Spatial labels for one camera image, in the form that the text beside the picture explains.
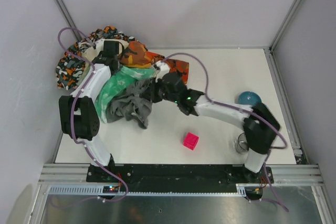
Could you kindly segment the orange grey camouflage cloth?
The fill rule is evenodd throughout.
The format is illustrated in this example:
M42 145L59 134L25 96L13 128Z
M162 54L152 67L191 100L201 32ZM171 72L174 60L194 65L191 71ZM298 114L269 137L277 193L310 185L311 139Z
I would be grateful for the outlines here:
M106 26L103 29L98 28L96 31L91 32L88 37L92 42L96 42L99 39L121 39L128 43L137 41L133 36L125 35L113 26ZM91 47L89 40L84 38L75 42L64 52L55 69L58 88L69 90L77 87L77 82L85 68L85 61L74 57L71 53L82 58L82 54L89 47Z

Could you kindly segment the cream white cloth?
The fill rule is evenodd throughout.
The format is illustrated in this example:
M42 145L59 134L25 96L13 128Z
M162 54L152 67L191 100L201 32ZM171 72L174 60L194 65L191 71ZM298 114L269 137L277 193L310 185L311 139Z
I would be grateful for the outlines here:
M114 41L117 43L117 46L118 46L118 52L117 52L117 55L119 55L120 53L122 53L122 51L124 49L126 49L129 45L129 43L125 40L121 40L121 39L99 39L97 42L96 42L96 48L94 49L93 47L89 47L83 54L82 54L82 57L89 60L90 62L92 62L94 60L94 58L96 56L98 56L99 52L100 51L103 51L104 49L104 42L105 41ZM84 70L82 71L82 75L81 77L79 78L78 82L77 82L77 85L79 86L83 80L85 79L86 75L89 73L89 70L90 70L90 65L85 62L85 68Z

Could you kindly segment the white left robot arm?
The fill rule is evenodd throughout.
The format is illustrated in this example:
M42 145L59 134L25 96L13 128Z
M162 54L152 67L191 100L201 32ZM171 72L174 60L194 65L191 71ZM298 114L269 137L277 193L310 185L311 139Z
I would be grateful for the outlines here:
M123 49L122 43L116 40L98 41L93 49L97 56L79 87L59 99L62 132L84 147L93 166L107 169L114 166L114 160L98 135L100 119L95 101L105 83L120 69L118 55Z

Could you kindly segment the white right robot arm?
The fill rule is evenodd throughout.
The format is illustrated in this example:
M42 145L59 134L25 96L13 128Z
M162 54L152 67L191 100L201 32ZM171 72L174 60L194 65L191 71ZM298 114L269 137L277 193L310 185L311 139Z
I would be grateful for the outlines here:
M248 145L246 175L260 173L279 134L280 124L262 102L251 106L213 101L206 93L189 89L175 72L150 80L149 98L154 103L173 102L187 116L205 116L243 130Z

